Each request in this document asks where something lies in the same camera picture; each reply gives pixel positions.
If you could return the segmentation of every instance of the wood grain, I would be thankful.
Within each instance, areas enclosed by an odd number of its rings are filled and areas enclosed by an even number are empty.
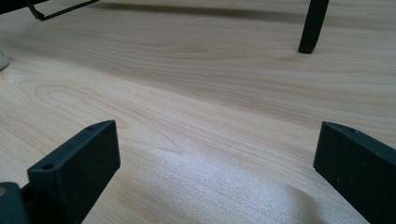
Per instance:
[[[77,1],[38,6],[50,14]],[[312,167],[320,123],[396,147],[396,3],[106,0],[0,16],[0,182],[82,128],[118,125],[121,168],[84,223],[365,223]]]

